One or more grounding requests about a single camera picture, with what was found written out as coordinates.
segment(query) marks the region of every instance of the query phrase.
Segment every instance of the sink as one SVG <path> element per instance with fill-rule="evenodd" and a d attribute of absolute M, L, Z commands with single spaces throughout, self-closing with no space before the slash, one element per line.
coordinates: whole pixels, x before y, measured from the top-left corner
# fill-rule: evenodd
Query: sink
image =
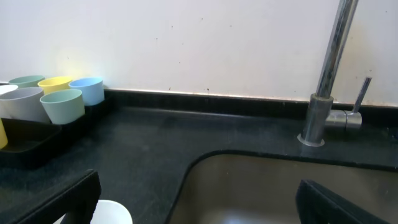
<path fill-rule="evenodd" d="M 295 194 L 302 179 L 398 223 L 398 173 L 230 154 L 193 166 L 167 223 L 300 223 Z"/>

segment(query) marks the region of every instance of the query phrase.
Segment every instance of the mint green cup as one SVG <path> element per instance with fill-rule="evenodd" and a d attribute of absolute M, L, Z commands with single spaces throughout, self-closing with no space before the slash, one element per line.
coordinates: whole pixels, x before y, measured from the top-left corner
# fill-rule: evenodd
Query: mint green cup
<path fill-rule="evenodd" d="M 38 87 L 38 82 L 44 79 L 45 78 L 42 75 L 29 75 L 9 80 L 8 84 L 17 85 L 18 88 Z"/>
<path fill-rule="evenodd" d="M 40 98 L 53 124 L 68 124 L 85 114 L 81 90 L 60 90 Z"/>

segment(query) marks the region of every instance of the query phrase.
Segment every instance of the white wall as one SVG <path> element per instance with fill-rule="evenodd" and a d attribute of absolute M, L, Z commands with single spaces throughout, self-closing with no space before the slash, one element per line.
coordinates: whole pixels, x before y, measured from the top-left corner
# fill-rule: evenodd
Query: white wall
<path fill-rule="evenodd" d="M 0 0 L 0 82 L 308 100 L 338 0 Z M 398 1 L 359 0 L 332 95 L 398 106 Z"/>

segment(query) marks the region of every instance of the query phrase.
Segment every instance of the faucet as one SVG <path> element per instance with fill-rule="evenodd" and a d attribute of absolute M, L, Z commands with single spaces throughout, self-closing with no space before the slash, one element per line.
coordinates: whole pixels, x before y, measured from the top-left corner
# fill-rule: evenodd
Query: faucet
<path fill-rule="evenodd" d="M 362 116 L 358 110 L 370 84 L 370 77 L 365 79 L 352 111 L 331 110 L 333 97 L 330 96 L 357 5 L 358 0 L 340 0 L 317 92 L 310 97 L 305 126 L 297 136 L 305 145 L 313 147 L 324 145 L 322 137 L 326 126 L 347 129 L 360 128 L 362 125 Z"/>

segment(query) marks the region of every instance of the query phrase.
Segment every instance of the black countertop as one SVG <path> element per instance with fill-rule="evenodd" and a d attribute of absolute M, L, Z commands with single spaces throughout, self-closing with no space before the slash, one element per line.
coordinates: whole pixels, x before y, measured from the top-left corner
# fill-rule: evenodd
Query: black countertop
<path fill-rule="evenodd" d="M 303 121 L 294 119 L 121 108 L 45 166 L 0 169 L 0 211 L 94 169 L 101 199 L 122 203 L 136 224 L 163 223 L 190 164 L 217 153 L 391 171 L 398 167 L 398 143 L 386 129 L 328 133 L 323 147 L 312 148 L 297 140 L 302 128 Z"/>

